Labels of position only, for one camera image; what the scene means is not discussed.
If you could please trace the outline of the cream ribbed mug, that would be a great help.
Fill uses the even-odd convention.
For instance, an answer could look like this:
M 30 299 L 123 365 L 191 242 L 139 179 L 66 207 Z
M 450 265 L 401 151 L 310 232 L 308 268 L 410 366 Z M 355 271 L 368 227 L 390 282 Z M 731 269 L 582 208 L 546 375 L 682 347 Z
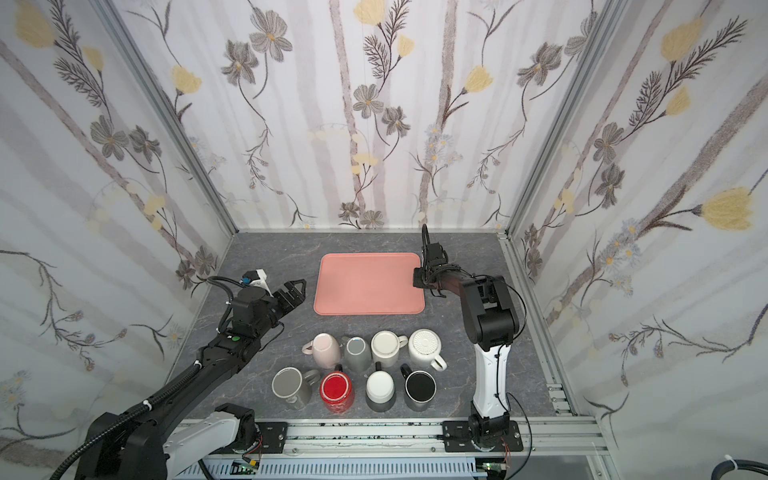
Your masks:
M 441 339 L 432 330 L 419 329 L 409 337 L 409 357 L 418 366 L 431 367 L 438 372 L 445 371 L 448 365 L 441 356 L 441 349 Z

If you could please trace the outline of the black mug white rim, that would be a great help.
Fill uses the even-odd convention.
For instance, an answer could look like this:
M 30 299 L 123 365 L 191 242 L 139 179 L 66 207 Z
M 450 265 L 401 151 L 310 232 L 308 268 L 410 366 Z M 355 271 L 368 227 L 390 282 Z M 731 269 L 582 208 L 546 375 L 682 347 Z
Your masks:
M 404 399 L 406 405 L 415 412 L 428 409 L 437 392 L 434 377 L 424 370 L 413 370 L 408 364 L 400 366 L 404 380 Z

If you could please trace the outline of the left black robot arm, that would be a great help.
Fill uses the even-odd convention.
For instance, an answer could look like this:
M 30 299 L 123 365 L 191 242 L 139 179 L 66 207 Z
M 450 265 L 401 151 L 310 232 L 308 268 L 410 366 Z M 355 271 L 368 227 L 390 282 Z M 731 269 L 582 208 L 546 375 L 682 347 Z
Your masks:
M 172 454 L 164 449 L 187 414 L 213 390 L 239 373 L 263 350 L 270 329 L 306 300 L 307 281 L 291 280 L 274 292 L 243 276 L 240 281 L 212 276 L 224 290 L 226 309 L 216 335 L 198 349 L 194 362 L 160 390 L 116 415 L 94 420 L 86 440 L 51 474 L 61 479 L 76 466 L 77 479 L 166 479 Z

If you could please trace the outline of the white mug red inside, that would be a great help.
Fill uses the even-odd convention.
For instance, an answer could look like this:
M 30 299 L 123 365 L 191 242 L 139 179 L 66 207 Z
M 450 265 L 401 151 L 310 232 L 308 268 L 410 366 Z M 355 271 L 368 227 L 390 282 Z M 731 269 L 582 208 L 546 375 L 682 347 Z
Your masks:
M 383 368 L 390 368 L 397 364 L 400 350 L 408 344 L 408 337 L 397 335 L 389 330 L 377 332 L 371 339 L 371 352 L 373 360 L 380 363 Z

